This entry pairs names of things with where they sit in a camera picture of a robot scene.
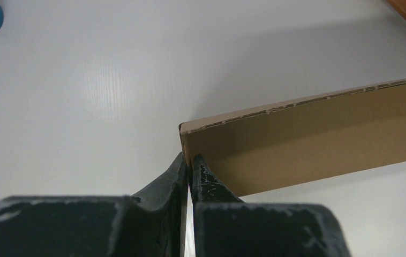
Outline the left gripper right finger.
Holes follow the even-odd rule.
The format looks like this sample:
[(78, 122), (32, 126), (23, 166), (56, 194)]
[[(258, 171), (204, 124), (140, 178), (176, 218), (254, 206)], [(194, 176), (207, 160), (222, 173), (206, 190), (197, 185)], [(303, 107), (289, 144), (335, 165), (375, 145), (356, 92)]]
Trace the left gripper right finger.
[(247, 203), (210, 170), (192, 164), (197, 256), (349, 256), (341, 226), (323, 205)]

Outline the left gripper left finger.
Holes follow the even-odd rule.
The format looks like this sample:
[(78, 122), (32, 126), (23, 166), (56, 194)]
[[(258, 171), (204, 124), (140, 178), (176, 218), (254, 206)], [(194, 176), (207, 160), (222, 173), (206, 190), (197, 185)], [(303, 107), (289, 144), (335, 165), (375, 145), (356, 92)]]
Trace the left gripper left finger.
[(187, 166), (133, 195), (11, 196), (0, 200), (0, 256), (182, 256)]

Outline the brown cardboard box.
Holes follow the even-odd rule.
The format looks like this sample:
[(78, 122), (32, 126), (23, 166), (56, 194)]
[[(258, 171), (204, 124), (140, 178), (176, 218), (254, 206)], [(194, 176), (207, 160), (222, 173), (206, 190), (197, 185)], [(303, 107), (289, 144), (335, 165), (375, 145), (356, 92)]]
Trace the brown cardboard box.
[(202, 155), (238, 196), (406, 162), (406, 79), (181, 123), (189, 166)]

